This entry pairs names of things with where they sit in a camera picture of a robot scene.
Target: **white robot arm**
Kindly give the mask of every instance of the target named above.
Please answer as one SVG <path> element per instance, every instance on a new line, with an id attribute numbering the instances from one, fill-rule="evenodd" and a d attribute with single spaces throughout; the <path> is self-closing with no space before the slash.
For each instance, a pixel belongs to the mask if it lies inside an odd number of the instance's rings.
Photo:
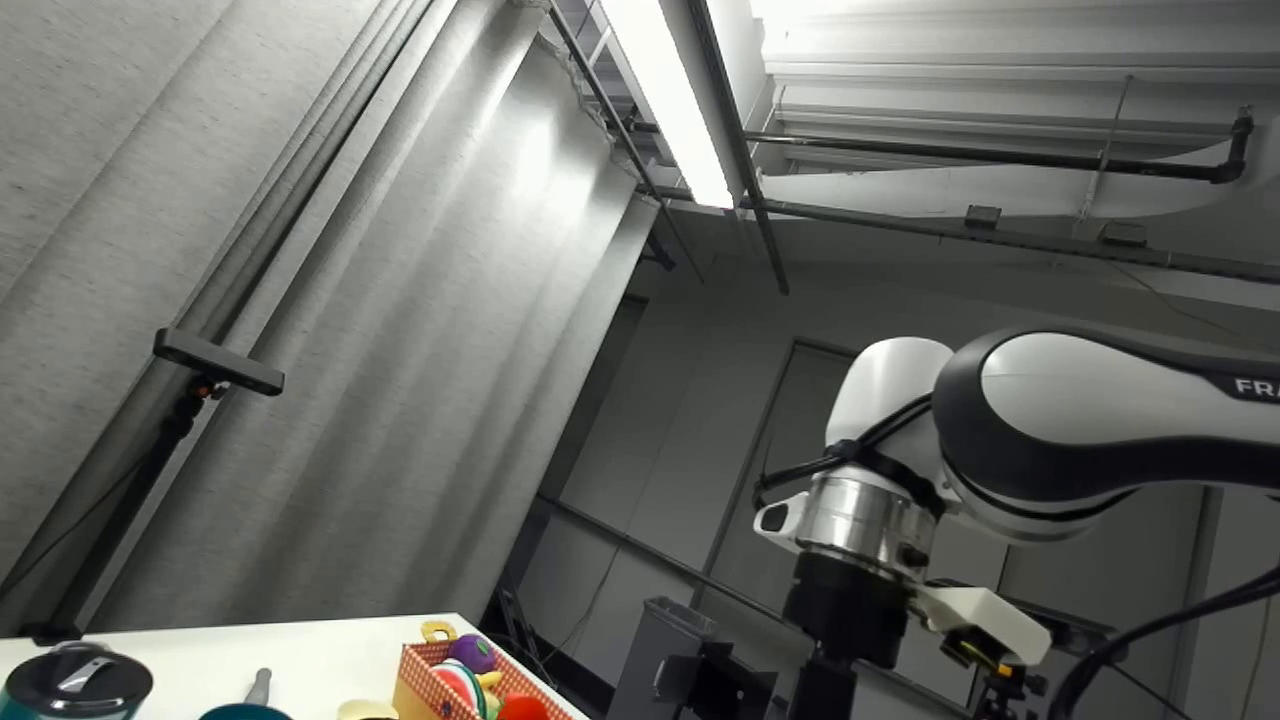
<path id="1" fill-rule="evenodd" d="M 796 474 L 803 492 L 766 495 Z M 842 377 L 829 456 L 760 483 L 757 531 L 799 550 L 785 613 L 829 663 L 893 669 L 908 613 L 986 669 L 1039 663 L 1037 619 L 986 587 L 922 578 L 936 519 L 1065 539 L 1169 480 L 1277 492 L 1280 366 L 1065 327 L 959 352 L 882 338 Z"/>

